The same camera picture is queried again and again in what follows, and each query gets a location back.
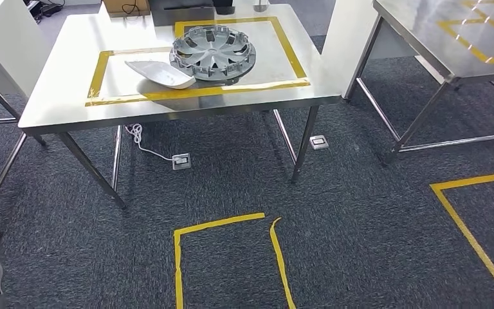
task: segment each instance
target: yellow tape square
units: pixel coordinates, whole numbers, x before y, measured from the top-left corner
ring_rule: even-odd
[[[494,56],[487,56],[476,46],[473,46],[464,37],[461,37],[452,26],[463,25],[463,24],[485,24],[488,23],[494,27],[494,20],[489,18],[487,14],[482,12],[480,9],[476,8],[478,4],[491,4],[494,5],[494,0],[478,0],[478,1],[463,1],[462,4],[469,9],[471,9],[476,14],[480,15],[479,19],[465,19],[465,20],[451,20],[451,21],[438,21],[437,24],[442,28],[447,34],[451,35],[457,42],[463,45],[465,48],[471,51],[471,53],[476,56],[480,61],[494,64]]]
[[[442,203],[442,205],[444,205],[444,208],[448,211],[448,214],[450,214],[450,216],[454,220],[455,224],[457,224],[457,227],[459,227],[459,230],[461,230],[461,232],[468,240],[471,247],[474,249],[474,251],[476,251],[482,262],[484,262],[485,266],[488,268],[489,272],[494,277],[493,262],[486,254],[482,246],[480,246],[478,241],[474,238],[473,234],[470,232],[470,230],[465,225],[463,220],[459,217],[455,209],[453,209],[452,204],[448,201],[448,199],[444,196],[443,193],[443,191],[446,189],[453,189],[453,188],[465,187],[468,185],[477,185],[479,183],[488,183],[488,182],[494,182],[494,175],[473,177],[462,180],[454,180],[451,182],[433,183],[430,186],[435,192],[437,198]]]
[[[175,36],[180,37],[184,34],[185,28],[188,26],[207,26],[210,24],[233,24],[233,23],[254,23],[269,21],[279,39],[280,45],[288,58],[288,61],[295,72],[296,79],[284,80],[278,82],[264,82],[259,84],[248,85],[230,85],[230,86],[217,86],[209,88],[197,88],[197,89],[170,89],[167,91],[155,92],[155,93],[142,93],[135,95],[122,95],[110,98],[101,98],[100,92],[103,84],[103,78],[107,68],[109,58],[113,55],[124,55],[129,53],[154,53],[169,51],[170,47],[164,48],[145,48],[140,50],[106,50],[101,51],[97,61],[97,65],[94,71],[90,89],[88,91],[87,102],[84,104],[88,106],[100,106],[109,104],[119,104],[128,102],[141,102],[141,101],[155,101],[155,100],[170,100],[178,98],[193,98],[193,97],[205,97],[210,95],[225,95],[231,93],[246,93],[251,91],[262,91],[271,89],[284,89],[294,87],[309,86],[309,79],[304,71],[294,49],[281,27],[279,20],[275,16],[271,17],[253,17],[253,18],[239,18],[239,19],[218,19],[207,21],[180,21],[175,23]]]

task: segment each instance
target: gray carpet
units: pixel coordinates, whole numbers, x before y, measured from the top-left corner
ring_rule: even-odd
[[[415,59],[371,61],[365,75],[400,131],[437,89]],[[143,124],[145,147],[188,152],[193,168],[172,171],[124,135],[126,209],[55,136],[47,149],[30,139],[0,191],[10,308],[173,308],[173,231],[254,212],[266,218],[182,237],[187,308],[286,307],[268,233],[276,217],[299,308],[493,307],[494,279],[429,185],[494,174],[494,142],[405,154],[384,168],[377,154],[392,139],[368,100],[357,92],[325,103],[315,133],[330,148],[308,152],[296,185],[269,113]],[[307,110],[281,112],[298,145]],[[494,133],[494,88],[470,85],[444,96],[414,142],[485,133]],[[113,134],[73,133],[107,178]],[[0,127],[0,167],[17,136]],[[446,196],[494,260],[494,183]]]

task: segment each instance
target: white curved plastic part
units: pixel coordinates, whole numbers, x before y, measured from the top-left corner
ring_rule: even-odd
[[[173,89],[185,89],[196,82],[192,76],[161,61],[124,61],[128,67],[151,81]]]

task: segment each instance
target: white table top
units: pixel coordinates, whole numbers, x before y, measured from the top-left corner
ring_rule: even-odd
[[[374,0],[374,7],[441,75],[494,79],[494,0]]]
[[[281,38],[272,22],[275,18],[284,32]],[[210,95],[198,97],[197,91],[206,92],[207,85],[202,82],[187,92],[178,92],[184,90],[153,84],[124,64],[124,60],[169,61],[173,26],[154,27],[151,16],[110,19],[105,12],[69,16],[19,127],[28,134],[58,133],[132,122],[312,106],[321,104],[320,98],[340,95],[333,90],[319,53],[289,5],[270,5],[264,12],[256,12],[253,6],[238,6],[234,14],[215,15],[215,19],[225,19],[218,23],[249,36],[257,49],[257,62],[238,83],[213,86]],[[290,44],[288,53],[283,36]],[[124,52],[139,49],[142,51]],[[106,66],[98,66],[101,51],[116,51],[106,53]],[[295,57],[297,64],[292,64]],[[98,84],[93,82],[98,75],[96,67],[101,75],[97,89],[93,87]]]

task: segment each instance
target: white cabinet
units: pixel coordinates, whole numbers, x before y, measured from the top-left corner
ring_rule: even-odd
[[[21,0],[0,0],[0,92],[29,97],[50,44]]]

